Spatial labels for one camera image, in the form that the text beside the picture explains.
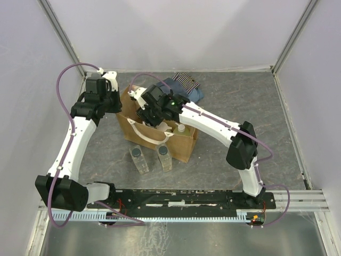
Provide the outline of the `brown canvas tote bag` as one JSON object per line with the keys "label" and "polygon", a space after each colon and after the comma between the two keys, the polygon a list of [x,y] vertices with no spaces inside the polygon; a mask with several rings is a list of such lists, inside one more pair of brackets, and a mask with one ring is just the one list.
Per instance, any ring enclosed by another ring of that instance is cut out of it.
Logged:
{"label": "brown canvas tote bag", "polygon": [[126,88],[121,94],[123,106],[121,112],[116,114],[124,138],[153,150],[157,145],[165,143],[173,158],[187,163],[197,142],[199,130],[186,125],[189,135],[179,135],[144,125],[136,114],[138,104],[131,100],[128,90]]}

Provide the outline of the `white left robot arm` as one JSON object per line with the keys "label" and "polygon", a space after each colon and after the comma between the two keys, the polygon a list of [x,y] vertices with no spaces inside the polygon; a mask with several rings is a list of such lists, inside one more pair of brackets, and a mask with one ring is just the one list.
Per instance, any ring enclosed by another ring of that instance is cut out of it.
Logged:
{"label": "white left robot arm", "polygon": [[95,182],[78,183],[79,169],[88,142],[106,113],[119,113],[122,108],[115,71],[92,74],[86,79],[85,92],[72,106],[67,135],[60,152],[46,175],[39,175],[35,187],[46,206],[81,212],[87,204],[99,201],[112,208],[118,196],[111,185]]}

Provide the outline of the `small green pump bottle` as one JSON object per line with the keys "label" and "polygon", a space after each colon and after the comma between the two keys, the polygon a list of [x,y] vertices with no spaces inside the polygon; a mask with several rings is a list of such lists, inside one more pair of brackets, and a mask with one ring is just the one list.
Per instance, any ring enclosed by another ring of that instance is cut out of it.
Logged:
{"label": "small green pump bottle", "polygon": [[190,130],[184,125],[184,124],[179,124],[174,130],[174,134],[177,135],[183,135],[183,136],[190,136]]}

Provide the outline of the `large green beige-cap bottle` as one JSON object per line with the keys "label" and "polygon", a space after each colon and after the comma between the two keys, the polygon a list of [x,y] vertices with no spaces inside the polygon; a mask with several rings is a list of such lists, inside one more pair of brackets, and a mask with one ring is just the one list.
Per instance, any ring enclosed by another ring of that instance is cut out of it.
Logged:
{"label": "large green beige-cap bottle", "polygon": [[172,127],[169,126],[166,122],[161,122],[156,129],[161,132],[172,133]]}

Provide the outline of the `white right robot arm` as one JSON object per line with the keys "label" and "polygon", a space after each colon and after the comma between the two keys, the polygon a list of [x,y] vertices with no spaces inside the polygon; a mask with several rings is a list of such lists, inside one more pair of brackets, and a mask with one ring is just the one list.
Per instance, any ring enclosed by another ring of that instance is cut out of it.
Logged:
{"label": "white right robot arm", "polygon": [[174,92],[166,94],[155,85],[139,87],[128,94],[139,105],[136,113],[146,124],[156,127],[162,121],[175,121],[194,127],[225,145],[228,148],[226,161],[239,171],[244,203],[252,209],[262,204],[265,188],[255,170],[258,142],[252,124],[220,118],[188,98]]}

